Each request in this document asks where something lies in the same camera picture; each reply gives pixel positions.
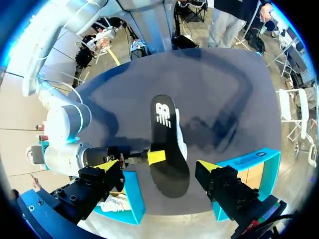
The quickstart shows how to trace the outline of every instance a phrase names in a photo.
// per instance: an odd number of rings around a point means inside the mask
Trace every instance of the white shoe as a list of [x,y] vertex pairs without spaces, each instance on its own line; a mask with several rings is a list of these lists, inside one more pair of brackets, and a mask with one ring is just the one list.
[[180,152],[182,153],[186,161],[187,160],[187,145],[186,143],[184,143],[183,134],[179,126],[179,109],[175,109],[175,112],[176,112],[177,144],[180,149]]
[[124,194],[119,194],[114,197],[109,195],[105,202],[99,202],[98,206],[101,207],[101,210],[104,213],[107,212],[119,212],[119,211],[128,211],[131,209],[131,206],[128,202],[127,196]]

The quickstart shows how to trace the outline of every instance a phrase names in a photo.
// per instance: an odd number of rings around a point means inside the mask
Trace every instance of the gray pants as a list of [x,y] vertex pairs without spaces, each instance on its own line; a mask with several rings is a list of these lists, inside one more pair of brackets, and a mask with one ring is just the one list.
[[214,9],[213,23],[210,27],[208,47],[226,47],[230,48],[239,31],[246,24],[233,15]]

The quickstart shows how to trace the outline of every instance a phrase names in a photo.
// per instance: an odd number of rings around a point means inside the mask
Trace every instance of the white robotic arm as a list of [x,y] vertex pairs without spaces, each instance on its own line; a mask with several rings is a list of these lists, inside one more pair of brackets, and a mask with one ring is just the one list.
[[[24,96],[39,94],[39,99],[49,110],[45,134],[49,147],[44,154],[50,170],[68,176],[78,176],[78,171],[88,162],[85,151],[91,146],[78,142],[76,134],[86,128],[92,119],[90,109],[69,99],[49,82],[38,77],[48,54],[58,39],[62,28],[81,34],[98,18],[117,16],[125,20],[148,45],[152,54],[171,50],[172,16],[176,0],[51,0],[46,7],[47,24],[40,37],[24,76]],[[45,19],[35,18],[31,24]]]

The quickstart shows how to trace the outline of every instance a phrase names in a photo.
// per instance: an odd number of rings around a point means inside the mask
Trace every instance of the backpack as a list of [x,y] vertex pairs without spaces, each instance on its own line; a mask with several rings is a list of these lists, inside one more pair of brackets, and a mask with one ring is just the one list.
[[83,47],[76,54],[75,61],[82,68],[86,68],[89,65],[89,63],[92,60],[92,58],[93,58],[93,55],[91,54],[90,49],[87,48],[87,47]]

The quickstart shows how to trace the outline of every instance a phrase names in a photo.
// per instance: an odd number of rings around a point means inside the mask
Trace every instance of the sticker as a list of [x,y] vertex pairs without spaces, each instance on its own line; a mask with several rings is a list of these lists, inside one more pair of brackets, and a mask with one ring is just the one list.
[[153,163],[162,162],[162,161],[165,161],[165,160],[166,160],[166,156],[165,156],[165,151],[164,150],[155,151],[155,152],[148,151],[149,165],[151,165]]
[[259,156],[259,157],[262,157],[262,156],[266,155],[266,153],[264,153],[264,152],[259,152],[259,153],[256,153],[256,155]]

